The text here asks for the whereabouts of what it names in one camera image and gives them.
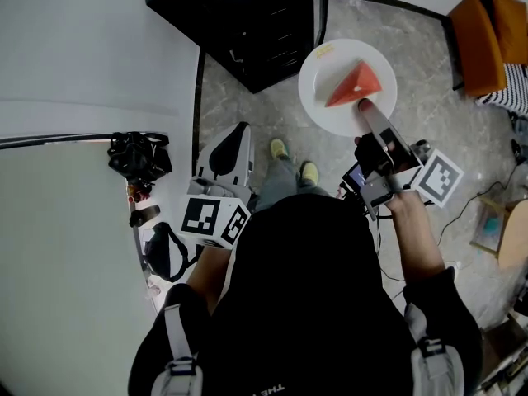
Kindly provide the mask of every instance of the black cabinet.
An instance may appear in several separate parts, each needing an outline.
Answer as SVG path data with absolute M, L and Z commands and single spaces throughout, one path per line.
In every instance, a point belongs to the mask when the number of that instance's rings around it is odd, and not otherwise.
M 259 92 L 299 72 L 314 48 L 314 0 L 146 0 Z

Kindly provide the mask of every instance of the black handbag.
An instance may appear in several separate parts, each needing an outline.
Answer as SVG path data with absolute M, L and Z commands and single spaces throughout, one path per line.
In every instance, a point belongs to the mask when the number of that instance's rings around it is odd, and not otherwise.
M 197 253 L 195 257 L 189 262 L 189 252 L 187 247 L 178 239 L 167 223 L 158 223 L 153 227 L 154 236 L 145 243 L 145 259 L 147 260 L 150 269 L 157 276 L 162 277 L 166 281 L 177 281 L 182 278 L 185 270 L 198 261 L 200 254 Z M 171 258 L 169 249 L 169 236 L 172 241 L 178 246 L 181 254 L 181 267 L 178 273 L 171 277 Z
M 108 166 L 131 185 L 146 186 L 172 171 L 171 160 L 163 148 L 168 137 L 161 134 L 128 132 L 112 134 Z

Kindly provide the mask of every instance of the red object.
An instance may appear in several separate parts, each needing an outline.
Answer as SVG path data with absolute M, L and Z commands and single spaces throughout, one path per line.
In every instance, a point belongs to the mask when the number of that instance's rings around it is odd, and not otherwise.
M 328 98 L 326 107 L 340 106 L 382 91 L 383 88 L 372 68 L 363 60 L 337 86 Z

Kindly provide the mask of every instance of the yellow shoe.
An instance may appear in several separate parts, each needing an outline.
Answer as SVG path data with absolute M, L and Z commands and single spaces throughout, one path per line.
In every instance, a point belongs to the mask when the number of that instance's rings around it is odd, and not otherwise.
M 274 160 L 278 159 L 279 157 L 289 157 L 288 154 L 288 148 L 286 147 L 286 144 L 284 141 L 280 138 L 274 138 L 270 142 L 270 151 L 271 156 Z
M 315 186 L 319 184 L 319 170 L 315 163 L 304 162 L 300 169 L 300 176 L 302 180 L 311 181 Z

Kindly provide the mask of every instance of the forearm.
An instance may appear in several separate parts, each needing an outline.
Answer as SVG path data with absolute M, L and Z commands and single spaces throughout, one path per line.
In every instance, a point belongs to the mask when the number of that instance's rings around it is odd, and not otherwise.
M 394 227 L 407 283 L 444 271 L 446 266 L 433 238 L 425 205 L 416 192 L 409 192 L 393 212 Z
M 210 314 L 216 308 L 225 273 L 228 269 L 231 251 L 218 247 L 205 247 L 187 284 L 207 303 Z

